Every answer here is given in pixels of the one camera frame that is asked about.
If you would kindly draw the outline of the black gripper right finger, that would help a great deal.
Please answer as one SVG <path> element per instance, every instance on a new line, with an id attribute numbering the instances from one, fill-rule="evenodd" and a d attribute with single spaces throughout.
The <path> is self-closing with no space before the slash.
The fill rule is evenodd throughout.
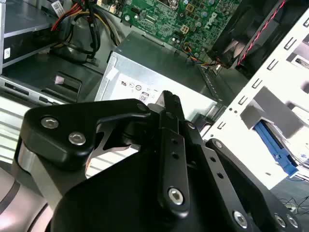
<path id="1" fill-rule="evenodd" d="M 184 119 L 178 96 L 171 102 L 187 151 L 214 192 L 221 232 L 302 231 L 297 218 L 221 141 L 202 140 L 194 124 Z"/>

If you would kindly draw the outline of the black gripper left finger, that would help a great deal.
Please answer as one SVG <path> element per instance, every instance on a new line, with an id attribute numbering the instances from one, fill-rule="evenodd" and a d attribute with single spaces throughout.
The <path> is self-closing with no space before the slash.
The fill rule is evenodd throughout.
<path id="1" fill-rule="evenodd" d="M 125 99 L 31 109 L 22 124 L 22 168 L 56 209 L 72 188 L 152 142 L 162 114 L 180 121 L 172 96 L 164 91 L 152 108 Z"/>

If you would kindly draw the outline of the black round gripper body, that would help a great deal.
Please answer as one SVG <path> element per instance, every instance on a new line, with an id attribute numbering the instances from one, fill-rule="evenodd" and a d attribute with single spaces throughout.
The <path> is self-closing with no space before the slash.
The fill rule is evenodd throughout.
<path id="1" fill-rule="evenodd" d="M 140 152 L 72 188 L 54 232 L 220 232 L 214 192 L 187 151 L 181 122 L 160 116 Z"/>

